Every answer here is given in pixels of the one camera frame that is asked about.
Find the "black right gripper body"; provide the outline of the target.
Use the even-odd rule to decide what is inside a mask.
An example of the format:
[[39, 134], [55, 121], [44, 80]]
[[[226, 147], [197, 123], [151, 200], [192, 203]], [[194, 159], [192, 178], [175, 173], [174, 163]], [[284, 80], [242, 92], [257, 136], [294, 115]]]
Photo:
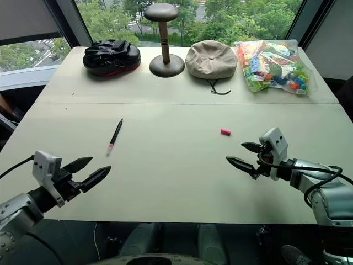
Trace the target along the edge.
[[255, 175], [253, 176], [254, 180], [258, 179], [260, 176], [270, 177], [270, 165], [273, 164], [274, 160], [271, 151], [272, 147], [268, 142], [263, 145], [253, 143], [253, 152], [257, 154], [257, 164], [259, 165], [259, 167], [255, 170]]

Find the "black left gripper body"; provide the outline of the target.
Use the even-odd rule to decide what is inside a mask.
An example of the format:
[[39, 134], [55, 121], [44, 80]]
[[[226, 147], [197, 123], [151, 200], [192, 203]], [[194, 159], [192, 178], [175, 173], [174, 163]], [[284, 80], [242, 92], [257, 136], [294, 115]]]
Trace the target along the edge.
[[72, 177], [72, 173], [61, 168], [58, 174], [51, 178], [55, 189], [66, 202], [69, 202], [81, 193], [81, 184], [79, 182], [75, 182]]

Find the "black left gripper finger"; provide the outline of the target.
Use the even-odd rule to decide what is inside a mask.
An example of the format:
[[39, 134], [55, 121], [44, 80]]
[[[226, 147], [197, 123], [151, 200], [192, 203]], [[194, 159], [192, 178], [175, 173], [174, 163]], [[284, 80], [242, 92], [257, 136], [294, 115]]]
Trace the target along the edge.
[[99, 184], [110, 172], [111, 166], [102, 167], [92, 174], [87, 179], [81, 182], [80, 190], [83, 193], [91, 190], [97, 184]]
[[70, 174], [75, 174], [78, 171], [82, 170], [93, 158], [92, 157], [81, 157], [73, 162], [67, 164], [63, 169]]

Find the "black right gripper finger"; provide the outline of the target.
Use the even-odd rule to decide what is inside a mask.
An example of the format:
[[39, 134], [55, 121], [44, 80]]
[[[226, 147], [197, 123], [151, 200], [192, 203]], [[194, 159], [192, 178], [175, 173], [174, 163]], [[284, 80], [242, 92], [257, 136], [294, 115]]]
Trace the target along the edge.
[[253, 153], [259, 153], [262, 149], [262, 145], [261, 144], [257, 144], [254, 142], [244, 142], [241, 143], [241, 145], [246, 148], [247, 150], [249, 150], [250, 152]]
[[258, 178], [258, 172], [254, 168], [253, 165], [244, 162], [242, 159], [233, 157], [233, 156], [226, 156], [226, 160], [235, 168], [249, 174], [252, 179]]

